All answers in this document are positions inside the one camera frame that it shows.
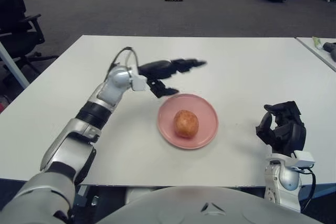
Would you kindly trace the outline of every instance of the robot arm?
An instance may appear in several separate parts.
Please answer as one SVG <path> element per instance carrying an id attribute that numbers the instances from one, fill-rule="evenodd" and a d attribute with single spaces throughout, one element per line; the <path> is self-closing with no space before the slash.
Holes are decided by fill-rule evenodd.
<path id="1" fill-rule="evenodd" d="M 175 89 L 174 92 L 166 89 L 159 79 L 205 64 L 203 61 L 180 59 L 129 68 L 114 62 L 105 81 L 96 88 L 44 154 L 41 172 L 30 179 L 5 206 L 0 214 L 1 223 L 67 222 L 72 215 L 75 185 L 85 179 L 96 155 L 93 144 L 100 137 L 102 128 L 123 93 L 129 88 L 144 90 L 146 82 L 157 97 L 176 93 L 178 91 Z"/>
<path id="2" fill-rule="evenodd" d="M 265 105 L 264 108 L 267 113 L 256 127 L 256 133 L 269 146 L 265 169 L 265 199 L 300 212 L 300 173 L 304 169 L 310 169 L 315 163 L 309 152 L 302 151 L 306 128 L 300 119 L 301 113 L 294 101 Z M 270 128 L 272 115 L 277 123 L 274 130 Z"/>

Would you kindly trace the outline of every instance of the potato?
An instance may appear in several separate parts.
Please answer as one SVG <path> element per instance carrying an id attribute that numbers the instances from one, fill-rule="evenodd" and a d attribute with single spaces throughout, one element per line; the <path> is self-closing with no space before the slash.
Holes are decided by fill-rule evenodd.
<path id="1" fill-rule="evenodd" d="M 174 117 L 174 128 L 177 135 L 192 138 L 198 131 L 198 118 L 188 110 L 180 110 Z"/>

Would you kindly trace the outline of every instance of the pink plate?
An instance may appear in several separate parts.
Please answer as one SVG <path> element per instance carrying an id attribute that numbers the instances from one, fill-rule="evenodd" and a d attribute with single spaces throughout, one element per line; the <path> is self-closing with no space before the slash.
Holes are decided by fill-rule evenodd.
<path id="1" fill-rule="evenodd" d="M 198 118 L 198 132 L 192 139 L 176 135 L 174 117 L 179 110 L 189 110 Z M 168 98 L 160 107 L 157 126 L 162 136 L 172 145 L 184 149 L 197 149 L 208 144 L 218 130 L 218 118 L 214 108 L 194 94 L 178 94 Z"/>

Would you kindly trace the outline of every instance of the green item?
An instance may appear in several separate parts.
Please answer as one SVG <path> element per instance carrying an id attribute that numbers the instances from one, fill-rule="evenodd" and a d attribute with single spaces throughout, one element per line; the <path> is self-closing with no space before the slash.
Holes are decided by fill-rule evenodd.
<path id="1" fill-rule="evenodd" d="M 317 49 L 321 50 L 323 47 L 322 47 L 322 43 L 321 43 L 321 40 L 320 38 L 318 37 L 313 37 L 313 40 L 314 40 L 314 45 Z"/>

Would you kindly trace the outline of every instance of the black chair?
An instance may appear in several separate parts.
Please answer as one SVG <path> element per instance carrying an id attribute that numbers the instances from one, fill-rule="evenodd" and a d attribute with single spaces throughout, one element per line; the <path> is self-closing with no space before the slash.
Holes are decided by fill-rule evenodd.
<path id="1" fill-rule="evenodd" d="M 41 14 L 26 17 L 25 12 L 26 6 L 23 0 L 0 0 L 0 42 L 13 59 L 19 58 L 15 61 L 18 68 L 28 65 L 40 74 L 32 62 L 54 59 L 58 56 L 42 57 L 39 52 L 28 55 L 36 45 L 44 43 L 45 40 L 37 22 Z M 12 76 L 12 74 L 7 76 L 4 83 Z"/>

